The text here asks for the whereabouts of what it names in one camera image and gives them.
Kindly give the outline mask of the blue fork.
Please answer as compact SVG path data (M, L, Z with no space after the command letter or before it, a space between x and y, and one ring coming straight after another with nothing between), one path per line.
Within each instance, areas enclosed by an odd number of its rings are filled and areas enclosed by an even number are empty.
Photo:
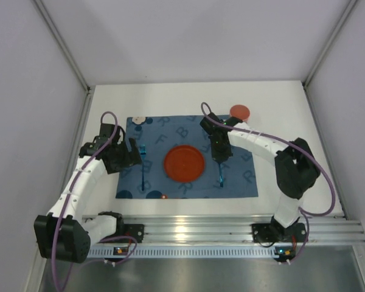
M141 160L142 160L142 168L141 168L141 175L142 175L142 178L141 178L141 191L144 191L144 189L145 189L144 167L145 167L145 157L147 155L146 147L145 147L144 144L142 144L139 147L139 153L140 153Z

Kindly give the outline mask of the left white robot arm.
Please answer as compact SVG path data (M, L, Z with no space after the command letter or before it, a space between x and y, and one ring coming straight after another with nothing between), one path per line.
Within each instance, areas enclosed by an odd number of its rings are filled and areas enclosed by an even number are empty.
M33 228L40 255L71 263L85 261L89 250L104 240L119 240L125 233L123 216L103 211L83 223L83 214L98 180L142 163L135 139L126 138L119 125L102 123L92 142L79 151L72 176L54 206L39 215Z

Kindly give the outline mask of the blue spoon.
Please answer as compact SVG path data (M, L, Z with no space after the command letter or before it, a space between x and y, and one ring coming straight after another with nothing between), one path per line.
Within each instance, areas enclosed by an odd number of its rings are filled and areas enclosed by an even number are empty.
M223 163L218 164L220 187L224 187Z

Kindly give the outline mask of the pink plastic cup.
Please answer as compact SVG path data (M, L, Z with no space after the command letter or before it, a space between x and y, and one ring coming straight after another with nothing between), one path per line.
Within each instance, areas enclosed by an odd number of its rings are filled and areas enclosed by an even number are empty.
M245 105L234 105L229 110L229 115L231 117L236 117L244 122L247 122L251 112L249 108Z

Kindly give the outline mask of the red round plate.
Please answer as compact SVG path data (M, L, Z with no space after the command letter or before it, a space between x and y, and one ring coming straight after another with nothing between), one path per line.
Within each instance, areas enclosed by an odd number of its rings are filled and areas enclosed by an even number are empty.
M204 156L191 145L171 148L163 162L167 177L179 183L191 183L197 180L204 173L205 164Z

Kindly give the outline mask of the blue letter-print placemat cloth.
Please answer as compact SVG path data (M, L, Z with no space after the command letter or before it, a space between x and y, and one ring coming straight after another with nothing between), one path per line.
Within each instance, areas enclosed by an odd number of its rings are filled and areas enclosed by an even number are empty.
M117 199L220 199L254 198L258 188L252 154L232 148L233 156L223 163L224 187L220 187L218 164L212 160L210 140L201 128L202 116L128 117L126 137L137 146L145 145L144 179L141 191L141 168L135 165L119 174ZM164 157L178 145L197 148L205 159L204 173L195 181L181 183L167 177Z

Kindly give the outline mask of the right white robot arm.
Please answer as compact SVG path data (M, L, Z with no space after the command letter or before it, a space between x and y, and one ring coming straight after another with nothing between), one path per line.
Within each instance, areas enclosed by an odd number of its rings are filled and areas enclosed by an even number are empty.
M297 138L292 141L297 148L283 146L236 117L221 120L214 113L204 117L200 126L210 139L211 156L216 163L226 162L233 156L232 147L237 147L273 165L281 191L273 221L283 228L297 222L301 198L321 174L309 160L312 153L305 140Z

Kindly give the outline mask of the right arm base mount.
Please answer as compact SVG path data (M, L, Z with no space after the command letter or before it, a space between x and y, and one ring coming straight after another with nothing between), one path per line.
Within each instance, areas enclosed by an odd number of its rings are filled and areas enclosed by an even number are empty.
M274 223L255 223L251 225L254 243L302 243L307 236L303 223L296 223L288 228Z

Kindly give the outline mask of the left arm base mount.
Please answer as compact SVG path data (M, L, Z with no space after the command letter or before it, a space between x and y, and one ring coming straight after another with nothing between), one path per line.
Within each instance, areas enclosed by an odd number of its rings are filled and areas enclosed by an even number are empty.
M131 236L137 240L138 243L142 243L144 239L144 229L143 224L129 224L124 223L123 226L117 231L117 236Z

